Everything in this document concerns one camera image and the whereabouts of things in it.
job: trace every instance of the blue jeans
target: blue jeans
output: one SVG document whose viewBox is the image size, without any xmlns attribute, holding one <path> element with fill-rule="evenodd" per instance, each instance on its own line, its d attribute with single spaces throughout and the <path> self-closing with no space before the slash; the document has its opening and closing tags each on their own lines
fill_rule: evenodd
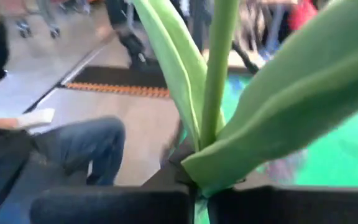
<svg viewBox="0 0 358 224">
<path fill-rule="evenodd" d="M 89 185 L 111 185 L 121 166 L 125 128 L 117 118 L 106 117 L 74 123 L 35 135 L 38 151 L 64 167 L 68 174 L 93 161 Z"/>
</svg>

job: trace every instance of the person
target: person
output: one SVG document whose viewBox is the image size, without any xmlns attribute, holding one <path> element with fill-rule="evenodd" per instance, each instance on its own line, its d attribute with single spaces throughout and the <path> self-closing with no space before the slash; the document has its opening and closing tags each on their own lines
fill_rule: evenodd
<svg viewBox="0 0 358 224">
<path fill-rule="evenodd" d="M 0 71 L 9 55 L 5 35 L 0 23 Z M 18 125 L 15 118 L 0 119 L 0 223 L 30 223 L 31 201 L 49 187 L 114 183 L 125 141 L 120 119 L 104 117 L 41 134 Z M 84 178 L 70 182 L 77 173 Z"/>
</svg>

